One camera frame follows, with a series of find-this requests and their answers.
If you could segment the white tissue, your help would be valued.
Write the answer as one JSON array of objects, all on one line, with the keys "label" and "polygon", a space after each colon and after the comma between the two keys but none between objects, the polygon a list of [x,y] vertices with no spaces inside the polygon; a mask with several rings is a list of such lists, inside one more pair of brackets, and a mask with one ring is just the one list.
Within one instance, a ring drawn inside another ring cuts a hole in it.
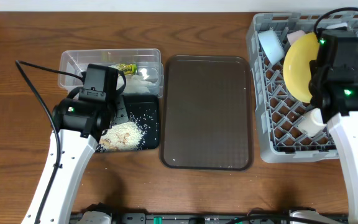
[{"label": "white tissue", "polygon": [[152,82],[144,80],[139,75],[132,75],[126,79],[126,87],[124,89],[124,93],[125,94],[150,93],[149,85],[152,85]]}]

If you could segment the green snack wrapper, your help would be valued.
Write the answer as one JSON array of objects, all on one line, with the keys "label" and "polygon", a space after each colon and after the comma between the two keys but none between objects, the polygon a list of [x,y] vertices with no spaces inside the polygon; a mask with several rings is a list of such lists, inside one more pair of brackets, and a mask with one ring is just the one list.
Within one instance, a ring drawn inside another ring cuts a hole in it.
[{"label": "green snack wrapper", "polygon": [[134,63],[118,63],[110,65],[111,68],[115,68],[125,75],[135,75],[137,74],[137,65]]}]

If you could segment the light blue bowl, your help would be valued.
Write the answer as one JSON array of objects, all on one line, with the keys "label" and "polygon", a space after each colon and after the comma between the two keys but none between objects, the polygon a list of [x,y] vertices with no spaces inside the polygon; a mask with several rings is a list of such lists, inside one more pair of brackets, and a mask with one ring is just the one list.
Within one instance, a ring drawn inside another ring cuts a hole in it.
[{"label": "light blue bowl", "polygon": [[258,33],[263,51],[272,65],[278,63],[285,56],[281,41],[273,30]]}]

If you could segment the pink white bowl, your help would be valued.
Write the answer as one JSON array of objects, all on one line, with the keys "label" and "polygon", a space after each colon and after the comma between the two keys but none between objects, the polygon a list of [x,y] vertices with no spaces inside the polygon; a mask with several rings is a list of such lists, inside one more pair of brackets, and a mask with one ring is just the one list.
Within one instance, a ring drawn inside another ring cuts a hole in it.
[{"label": "pink white bowl", "polygon": [[305,35],[303,30],[298,30],[287,35],[288,42],[293,45],[299,38]]}]

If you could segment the white cup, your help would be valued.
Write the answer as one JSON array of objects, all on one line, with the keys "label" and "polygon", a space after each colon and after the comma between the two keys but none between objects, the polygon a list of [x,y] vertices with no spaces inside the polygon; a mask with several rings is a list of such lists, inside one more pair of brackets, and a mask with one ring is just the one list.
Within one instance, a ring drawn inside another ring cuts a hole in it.
[{"label": "white cup", "polygon": [[323,123],[321,110],[314,108],[303,115],[303,120],[299,123],[297,128],[309,137],[316,136],[320,131],[326,127]]}]

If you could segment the yellow plate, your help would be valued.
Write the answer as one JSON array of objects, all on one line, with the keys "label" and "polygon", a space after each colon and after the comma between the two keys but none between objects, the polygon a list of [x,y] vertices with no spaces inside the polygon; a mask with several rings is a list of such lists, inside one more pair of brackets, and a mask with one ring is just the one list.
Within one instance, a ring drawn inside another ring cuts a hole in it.
[{"label": "yellow plate", "polygon": [[319,43],[315,33],[305,34],[289,48],[283,64],[283,79],[287,90],[297,100],[310,103],[310,62],[316,60]]}]

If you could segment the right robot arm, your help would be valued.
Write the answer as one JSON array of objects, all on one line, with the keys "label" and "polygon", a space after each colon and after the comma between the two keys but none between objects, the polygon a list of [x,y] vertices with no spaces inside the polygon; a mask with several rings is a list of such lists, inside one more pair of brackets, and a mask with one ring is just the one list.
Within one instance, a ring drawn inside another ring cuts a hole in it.
[{"label": "right robot arm", "polygon": [[358,223],[358,84],[310,83],[309,90],[339,153],[349,223]]}]

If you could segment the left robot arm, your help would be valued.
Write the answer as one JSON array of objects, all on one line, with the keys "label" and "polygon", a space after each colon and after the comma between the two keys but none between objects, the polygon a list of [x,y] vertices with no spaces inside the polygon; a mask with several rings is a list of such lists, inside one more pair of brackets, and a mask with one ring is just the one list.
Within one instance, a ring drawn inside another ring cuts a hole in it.
[{"label": "left robot arm", "polygon": [[123,95],[112,103],[68,95],[53,115],[49,155],[23,223],[68,223],[85,168],[103,131],[129,119]]}]

